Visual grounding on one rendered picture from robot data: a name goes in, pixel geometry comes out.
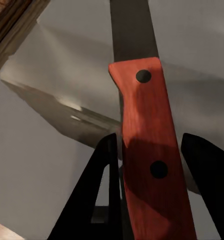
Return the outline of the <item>cutting board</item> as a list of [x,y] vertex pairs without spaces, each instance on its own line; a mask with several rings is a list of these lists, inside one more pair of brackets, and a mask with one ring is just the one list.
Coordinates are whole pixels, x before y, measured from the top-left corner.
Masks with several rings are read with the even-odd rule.
[[0,0],[0,42],[30,3],[31,0]]

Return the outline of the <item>parer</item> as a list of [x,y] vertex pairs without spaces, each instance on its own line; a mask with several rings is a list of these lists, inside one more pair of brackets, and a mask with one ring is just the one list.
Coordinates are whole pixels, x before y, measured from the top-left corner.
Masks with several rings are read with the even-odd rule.
[[109,0],[123,97],[122,169],[135,240],[197,240],[148,0]]

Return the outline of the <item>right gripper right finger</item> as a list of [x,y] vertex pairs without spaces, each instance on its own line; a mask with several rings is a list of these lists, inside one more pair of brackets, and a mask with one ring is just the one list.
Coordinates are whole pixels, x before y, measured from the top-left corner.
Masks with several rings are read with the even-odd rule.
[[224,240],[224,151],[203,137],[184,133],[181,152]]

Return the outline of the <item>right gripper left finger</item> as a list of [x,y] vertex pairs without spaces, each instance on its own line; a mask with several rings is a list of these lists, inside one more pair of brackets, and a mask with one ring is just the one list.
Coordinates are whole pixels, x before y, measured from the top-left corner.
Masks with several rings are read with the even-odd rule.
[[[109,164],[106,223],[91,223],[104,168]],[[123,240],[117,134],[100,140],[47,240]]]

